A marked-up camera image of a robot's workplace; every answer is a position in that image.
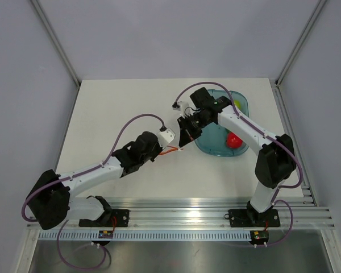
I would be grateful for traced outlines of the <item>clear orange zip top bag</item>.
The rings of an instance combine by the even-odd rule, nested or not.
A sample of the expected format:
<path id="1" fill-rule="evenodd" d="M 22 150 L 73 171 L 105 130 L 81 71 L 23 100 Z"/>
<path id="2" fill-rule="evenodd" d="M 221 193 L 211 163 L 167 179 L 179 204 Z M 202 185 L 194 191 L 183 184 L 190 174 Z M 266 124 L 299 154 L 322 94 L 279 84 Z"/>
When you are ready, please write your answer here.
<path id="1" fill-rule="evenodd" d="M 166 128 L 170 128 L 168 127 L 164 121 L 161 122 L 161 127 L 159 129 L 159 131 L 164 131 Z M 178 144 L 174 144 L 173 142 L 176 141 L 178 138 L 177 134 L 175 139 L 166 147 L 166 149 L 162 150 L 159 152 L 158 156 L 162 156 L 162 155 L 166 155 L 169 154 L 171 152 L 178 152 L 178 151 L 182 151 L 183 148 L 179 147 Z"/>

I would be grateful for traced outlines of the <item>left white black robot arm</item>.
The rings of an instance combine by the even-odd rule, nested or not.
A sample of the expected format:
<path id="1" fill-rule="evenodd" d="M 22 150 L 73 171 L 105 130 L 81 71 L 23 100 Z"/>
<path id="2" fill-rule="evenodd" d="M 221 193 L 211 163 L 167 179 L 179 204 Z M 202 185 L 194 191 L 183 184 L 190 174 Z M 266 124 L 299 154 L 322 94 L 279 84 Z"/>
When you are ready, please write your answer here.
<path id="1" fill-rule="evenodd" d="M 111 205 L 102 196 L 78 195 L 110 180 L 120 179 L 139 170 L 166 148 L 171 139 L 164 132 L 143 132 L 135 141 L 114 151 L 108 160 L 83 171 L 58 175 L 50 169 L 42 173 L 26 204 L 43 230 L 67 220 L 77 220 L 81 227 L 110 227 L 114 224 Z"/>

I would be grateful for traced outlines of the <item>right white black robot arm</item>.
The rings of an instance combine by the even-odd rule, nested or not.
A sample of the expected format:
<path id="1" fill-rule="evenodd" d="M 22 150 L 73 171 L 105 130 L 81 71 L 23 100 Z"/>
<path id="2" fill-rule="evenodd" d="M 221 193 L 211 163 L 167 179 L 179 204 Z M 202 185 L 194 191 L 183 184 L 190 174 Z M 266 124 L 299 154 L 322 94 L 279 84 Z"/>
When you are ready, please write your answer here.
<path id="1" fill-rule="evenodd" d="M 178 119 L 181 147 L 199 138 L 203 129 L 214 123 L 234 133 L 256 154 L 255 193 L 246 206 L 246 216 L 252 225 L 260 225 L 270 213 L 277 192 L 296 169 L 293 141 L 290 136 L 271 134 L 244 115 L 232 98 L 214 98 L 206 88 L 190 96 L 195 109 L 187 103 L 172 105 L 182 116 Z"/>

